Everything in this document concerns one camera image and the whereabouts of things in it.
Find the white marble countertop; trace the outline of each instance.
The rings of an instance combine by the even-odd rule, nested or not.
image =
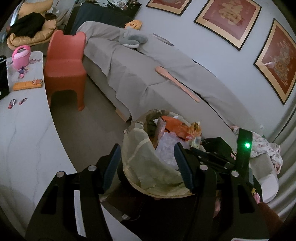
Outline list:
[[[8,67],[10,89],[17,81],[44,79],[42,52],[32,52],[32,59],[37,61],[26,67],[23,79],[17,80],[18,73]],[[9,110],[12,99],[17,103]],[[11,91],[0,100],[0,205],[22,236],[44,191],[61,170],[76,173],[55,129],[44,84],[42,88]],[[140,241],[102,209],[114,240]]]

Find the gray floor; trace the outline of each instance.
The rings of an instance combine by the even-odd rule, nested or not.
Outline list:
[[[12,53],[13,50],[9,49],[6,42],[0,44],[0,55],[5,55],[7,58],[10,58]]]
[[[52,96],[51,113],[61,142],[77,172],[109,154],[123,141],[129,127],[115,113],[115,107],[87,78],[85,108],[78,111],[76,93],[59,91]]]

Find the framed picture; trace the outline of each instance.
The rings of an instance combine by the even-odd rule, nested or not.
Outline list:
[[[209,0],[194,22],[241,50],[260,10],[252,0]]]
[[[157,8],[181,16],[192,0],[150,0],[146,7]]]
[[[271,84],[283,104],[296,79],[296,44],[274,19],[268,38],[254,65]]]

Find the floral fabric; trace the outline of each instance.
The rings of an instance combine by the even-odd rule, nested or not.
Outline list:
[[[234,126],[233,133],[238,137],[239,135],[239,127]],[[274,168],[276,170],[276,174],[279,174],[281,171],[281,167],[283,165],[283,159],[281,157],[281,147],[276,143],[269,143],[264,137],[259,134],[253,133],[253,141],[252,141],[252,151],[250,158],[259,156],[261,154],[269,155]]]

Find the yellow cushion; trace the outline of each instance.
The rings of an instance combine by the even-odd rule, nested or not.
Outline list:
[[[42,26],[42,30],[37,32],[33,38],[29,37],[17,37],[15,34],[11,34],[9,39],[14,46],[29,45],[48,39],[54,32],[56,26],[55,20],[45,21]]]
[[[52,30],[54,30],[56,27],[57,27],[57,22],[56,22],[55,19],[53,19],[53,20],[47,20],[43,24],[42,30],[43,29],[52,29]]]
[[[19,10],[19,17],[26,16],[32,12],[43,13],[52,7],[53,0],[46,0],[43,2],[24,2]]]

